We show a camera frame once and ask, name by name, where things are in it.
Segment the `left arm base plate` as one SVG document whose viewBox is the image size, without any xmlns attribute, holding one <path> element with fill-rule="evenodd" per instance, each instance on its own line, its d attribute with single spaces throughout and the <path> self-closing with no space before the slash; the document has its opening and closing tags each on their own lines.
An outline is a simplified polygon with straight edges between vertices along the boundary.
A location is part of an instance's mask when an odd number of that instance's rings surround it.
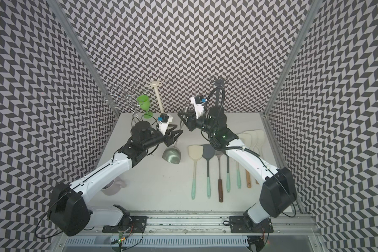
<svg viewBox="0 0 378 252">
<path fill-rule="evenodd" d="M 143 233 L 147 226 L 147 216 L 130 216 L 123 217 L 116 226 L 104 226 L 102 233 Z"/>
</svg>

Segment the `grey spatula mint handle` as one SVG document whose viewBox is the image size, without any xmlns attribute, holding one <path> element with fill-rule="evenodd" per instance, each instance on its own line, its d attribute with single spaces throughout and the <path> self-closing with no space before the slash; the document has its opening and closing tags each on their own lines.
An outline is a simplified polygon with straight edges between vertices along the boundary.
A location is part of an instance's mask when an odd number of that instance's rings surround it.
<svg viewBox="0 0 378 252">
<path fill-rule="evenodd" d="M 230 176 L 230 158 L 228 155 L 226 156 L 226 189 L 229 193 L 231 191 L 231 176 Z"/>
<path fill-rule="evenodd" d="M 210 179 L 210 160 L 214 157 L 215 150 L 210 144 L 203 145 L 202 157 L 206 160 L 207 165 L 207 198 L 211 198 L 211 179 Z"/>
</svg>

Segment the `cream spatula mint handle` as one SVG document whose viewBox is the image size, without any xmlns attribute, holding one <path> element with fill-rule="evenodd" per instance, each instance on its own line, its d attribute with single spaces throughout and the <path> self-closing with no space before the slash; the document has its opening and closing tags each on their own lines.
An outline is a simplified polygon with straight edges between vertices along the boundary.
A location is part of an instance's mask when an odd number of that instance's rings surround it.
<svg viewBox="0 0 378 252">
<path fill-rule="evenodd" d="M 240 177 L 240 168 L 239 168 L 239 163 L 236 162 L 236 181 L 237 181 L 237 187 L 238 189 L 241 189 L 241 177 Z"/>
</svg>

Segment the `cream wide turner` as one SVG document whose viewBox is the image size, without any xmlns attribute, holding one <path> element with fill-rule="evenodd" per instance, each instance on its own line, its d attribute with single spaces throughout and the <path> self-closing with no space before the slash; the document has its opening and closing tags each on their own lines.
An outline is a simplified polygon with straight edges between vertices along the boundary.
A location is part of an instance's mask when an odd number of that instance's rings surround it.
<svg viewBox="0 0 378 252">
<path fill-rule="evenodd" d="M 196 169 L 197 169 L 197 162 L 203 156 L 203 146 L 201 145 L 191 145 L 188 147 L 188 154 L 189 157 L 193 160 L 193 179 L 192 179 L 192 189 L 191 189 L 191 199 L 195 199 L 196 195 Z"/>
</svg>

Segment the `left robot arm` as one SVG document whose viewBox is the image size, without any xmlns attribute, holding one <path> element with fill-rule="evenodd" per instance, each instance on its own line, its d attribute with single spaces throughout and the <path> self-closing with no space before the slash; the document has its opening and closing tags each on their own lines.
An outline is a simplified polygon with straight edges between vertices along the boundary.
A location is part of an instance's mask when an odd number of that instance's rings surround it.
<svg viewBox="0 0 378 252">
<path fill-rule="evenodd" d="M 173 145 L 183 130 L 177 125 L 168 126 L 166 132 L 151 127 L 147 121 L 140 121 L 131 128 L 127 143 L 117 149 L 112 158 L 69 185 L 56 185 L 50 195 L 48 211 L 44 214 L 67 236 L 74 236 L 86 228 L 117 226 L 126 210 L 120 206 L 92 207 L 93 197 L 122 173 L 141 162 L 148 150 L 160 144 Z"/>
</svg>

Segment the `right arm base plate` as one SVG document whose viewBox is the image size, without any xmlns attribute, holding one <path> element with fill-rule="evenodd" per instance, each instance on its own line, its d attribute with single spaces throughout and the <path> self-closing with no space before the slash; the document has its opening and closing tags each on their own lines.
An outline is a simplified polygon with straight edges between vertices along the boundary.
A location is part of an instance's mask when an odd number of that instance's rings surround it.
<svg viewBox="0 0 378 252">
<path fill-rule="evenodd" d="M 254 223 L 249 217 L 230 216 L 229 217 L 231 233 L 273 233 L 273 225 L 269 218 L 260 223 Z"/>
</svg>

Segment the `dark grey utensil rack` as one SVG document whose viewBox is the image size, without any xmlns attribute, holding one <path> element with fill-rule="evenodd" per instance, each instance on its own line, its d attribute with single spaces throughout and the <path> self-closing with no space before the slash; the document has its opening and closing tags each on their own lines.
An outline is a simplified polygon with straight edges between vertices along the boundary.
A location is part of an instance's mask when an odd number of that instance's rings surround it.
<svg viewBox="0 0 378 252">
<path fill-rule="evenodd" d="M 225 104 L 226 99 L 226 81 L 224 78 L 220 78 L 215 80 L 214 82 L 214 90 L 213 90 L 213 99 L 214 99 L 214 106 L 219 108 Z"/>
</svg>

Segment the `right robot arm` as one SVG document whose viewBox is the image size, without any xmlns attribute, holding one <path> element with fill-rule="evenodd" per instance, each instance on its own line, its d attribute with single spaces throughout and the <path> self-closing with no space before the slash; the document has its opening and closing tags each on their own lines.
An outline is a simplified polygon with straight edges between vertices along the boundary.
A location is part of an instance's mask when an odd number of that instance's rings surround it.
<svg viewBox="0 0 378 252">
<path fill-rule="evenodd" d="M 222 151 L 242 165 L 261 185 L 258 202 L 244 216 L 254 224 L 278 217 L 297 199 L 295 180 L 288 168 L 278 168 L 263 160 L 231 131 L 224 114 L 225 89 L 214 88 L 206 96 L 190 98 L 193 109 L 179 112 L 189 131 L 200 129 L 205 139 L 216 150 Z"/>
</svg>

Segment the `cream spatula wooden handle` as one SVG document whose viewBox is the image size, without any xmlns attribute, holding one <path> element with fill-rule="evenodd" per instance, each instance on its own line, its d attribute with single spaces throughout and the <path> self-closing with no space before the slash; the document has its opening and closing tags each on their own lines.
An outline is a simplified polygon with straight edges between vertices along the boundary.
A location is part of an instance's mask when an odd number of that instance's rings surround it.
<svg viewBox="0 0 378 252">
<path fill-rule="evenodd" d="M 251 143 L 252 143 L 252 137 L 251 137 L 250 134 L 240 133 L 238 136 L 239 136 L 239 138 L 242 140 L 243 144 L 244 144 L 246 147 L 250 147 L 250 146 L 251 146 Z M 248 172 L 248 170 L 246 170 L 246 183 L 247 183 L 247 187 L 248 187 L 248 188 L 251 188 L 251 187 L 252 187 L 251 175 L 250 175 L 250 173 Z"/>
<path fill-rule="evenodd" d="M 260 155 L 260 157 L 264 158 L 264 144 L 266 141 L 265 133 L 263 130 L 255 130 L 256 136 L 257 136 L 257 142 L 255 144 L 255 150 L 257 150 L 257 153 Z"/>
</svg>

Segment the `all steel turner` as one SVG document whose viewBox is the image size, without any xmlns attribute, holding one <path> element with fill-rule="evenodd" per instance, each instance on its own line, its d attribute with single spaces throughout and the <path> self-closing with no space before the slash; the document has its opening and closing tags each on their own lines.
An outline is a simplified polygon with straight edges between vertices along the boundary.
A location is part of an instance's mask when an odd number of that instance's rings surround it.
<svg viewBox="0 0 378 252">
<path fill-rule="evenodd" d="M 182 120 L 180 120 L 179 130 L 182 130 L 182 127 L 183 127 L 183 122 L 182 122 Z M 177 141 L 175 142 L 175 144 L 167 147 L 164 150 L 162 158 L 165 161 L 172 163 L 172 164 L 179 164 L 180 163 L 182 154 L 181 154 L 181 151 L 178 149 L 178 147 L 176 145 L 177 145 Z"/>
</svg>

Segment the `steel turner brown handle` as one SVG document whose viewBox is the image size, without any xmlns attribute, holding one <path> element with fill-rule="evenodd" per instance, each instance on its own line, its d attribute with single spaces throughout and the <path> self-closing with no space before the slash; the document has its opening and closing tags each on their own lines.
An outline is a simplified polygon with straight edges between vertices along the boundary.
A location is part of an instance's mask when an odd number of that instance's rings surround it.
<svg viewBox="0 0 378 252">
<path fill-rule="evenodd" d="M 223 202 L 223 184 L 222 184 L 222 175 L 221 175 L 221 164 L 220 164 L 220 158 L 222 156 L 222 152 L 220 151 L 215 151 L 215 156 L 217 157 L 218 160 L 218 198 L 219 202 Z"/>
</svg>

